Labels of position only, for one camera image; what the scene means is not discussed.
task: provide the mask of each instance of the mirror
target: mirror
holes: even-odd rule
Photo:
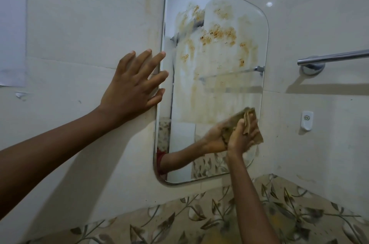
[[[166,58],[160,69],[169,77],[161,86],[166,91],[157,110],[154,166],[166,182],[228,173],[226,153],[203,154],[202,138],[245,107],[255,107],[259,118],[268,33],[264,13],[245,0],[165,0]],[[164,174],[160,164],[166,153],[183,149],[188,152],[171,160],[186,160],[194,152],[201,156]],[[247,165],[255,153],[256,146],[244,154]]]

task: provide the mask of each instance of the brown rag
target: brown rag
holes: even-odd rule
[[[245,119],[244,135],[248,135],[250,132],[250,124],[252,123],[252,121],[256,120],[255,108],[246,107],[245,109],[243,109],[243,111],[238,112],[237,114],[232,116],[227,126],[222,128],[222,138],[226,146],[228,146],[229,138],[231,137],[233,130],[236,129],[238,121],[242,118]],[[255,142],[255,145],[264,142],[261,133],[258,133],[253,140]]]

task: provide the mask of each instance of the beveled mirror edge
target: beveled mirror edge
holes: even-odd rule
[[[256,6],[255,4],[247,1],[249,4],[252,4],[253,6],[255,6],[262,14],[263,16],[265,17],[266,19],[266,23],[267,23],[267,26],[268,26],[268,36],[267,36],[267,48],[266,48],[266,60],[265,60],[265,68],[267,67],[266,66],[266,62],[268,60],[268,45],[269,45],[269,21],[268,21],[268,18],[267,16],[265,15],[265,13],[263,12],[263,10],[261,8],[259,8],[258,6]],[[163,27],[162,27],[162,40],[161,40],[161,45],[160,45],[160,50],[162,51],[163,48],[164,48],[164,37],[165,37],[165,17],[166,17],[166,12],[165,12],[165,7],[166,7],[166,4],[167,4],[167,0],[164,0],[164,8],[163,8]],[[159,64],[159,71],[162,71],[163,70],[163,60],[160,62]],[[265,82],[265,72],[264,72],[264,76],[263,76],[263,87],[264,87],[264,82]],[[154,156],[153,156],[153,169],[154,169],[154,173],[155,173],[155,176],[156,178],[158,179],[158,181],[163,184],[163,185],[166,185],[166,186],[179,186],[179,185],[183,185],[183,184],[187,184],[187,183],[201,183],[203,182],[203,180],[206,180],[206,179],[219,179],[219,178],[222,178],[226,175],[229,175],[229,172],[228,173],[222,173],[222,174],[218,174],[218,175],[214,175],[214,176],[209,176],[209,177],[204,177],[204,178],[197,178],[196,180],[192,180],[192,181],[184,181],[184,182],[179,182],[179,183],[171,183],[171,182],[168,182],[167,180],[163,179],[158,171],[157,171],[157,162],[156,162],[156,152],[157,152],[157,148],[158,148],[158,133],[159,133],[159,118],[160,118],[160,104],[159,103],[157,106],[156,106],[156,120],[155,120],[155,132],[154,132]]]

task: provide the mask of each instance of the red sleeve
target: red sleeve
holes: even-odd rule
[[[165,154],[166,152],[160,151],[159,148],[156,149],[156,169],[158,170],[159,175],[166,174],[166,173],[163,173],[160,169],[160,162]]]

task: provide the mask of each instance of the stained mirror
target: stained mirror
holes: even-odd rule
[[[214,126],[245,107],[259,118],[268,32],[264,13],[246,0],[165,0],[160,69],[169,77],[154,155],[165,181],[228,173]],[[247,165],[255,153],[256,146],[244,154]]]

